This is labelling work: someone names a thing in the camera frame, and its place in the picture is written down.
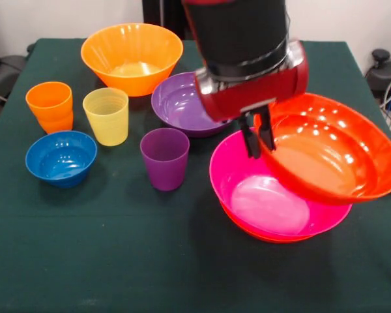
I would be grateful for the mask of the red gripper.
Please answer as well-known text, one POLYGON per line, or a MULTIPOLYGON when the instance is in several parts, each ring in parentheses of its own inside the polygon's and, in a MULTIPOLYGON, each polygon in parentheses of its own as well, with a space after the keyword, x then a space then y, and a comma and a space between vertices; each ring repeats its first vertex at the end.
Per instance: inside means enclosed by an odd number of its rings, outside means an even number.
POLYGON ((248 157, 258 159, 261 156, 259 140, 243 114, 261 108, 254 115, 254 126, 268 150, 274 151, 268 104, 304 94, 308 76, 306 52, 301 41, 296 40, 288 44, 286 61, 277 71, 243 82, 227 83, 215 80, 207 69, 201 68, 195 72, 194 81, 207 115, 216 122, 239 118, 248 157))

